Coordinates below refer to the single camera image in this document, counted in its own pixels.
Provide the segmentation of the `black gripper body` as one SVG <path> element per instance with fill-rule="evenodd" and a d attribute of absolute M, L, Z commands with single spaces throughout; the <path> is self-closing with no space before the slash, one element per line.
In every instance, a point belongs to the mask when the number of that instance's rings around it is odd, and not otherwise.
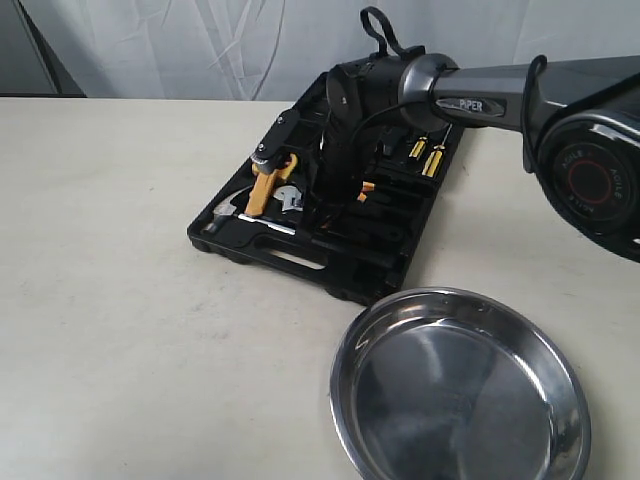
<path fill-rule="evenodd" d="M 305 208 L 340 208 L 361 193 L 364 160 L 357 137 L 372 111 L 366 101 L 366 74 L 362 67 L 334 67 L 326 78 L 327 123 L 310 183 Z"/>

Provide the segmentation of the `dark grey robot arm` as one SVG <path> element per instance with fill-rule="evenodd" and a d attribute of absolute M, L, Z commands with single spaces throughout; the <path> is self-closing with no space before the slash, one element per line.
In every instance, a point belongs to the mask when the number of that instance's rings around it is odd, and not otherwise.
<path fill-rule="evenodd" d="M 313 195 L 337 206 L 358 194 L 358 140 L 378 126 L 491 127 L 521 135 L 524 169 L 591 242 L 639 257 L 639 60 L 635 56 L 459 68 L 421 48 L 375 53 L 325 76 L 328 119 Z"/>

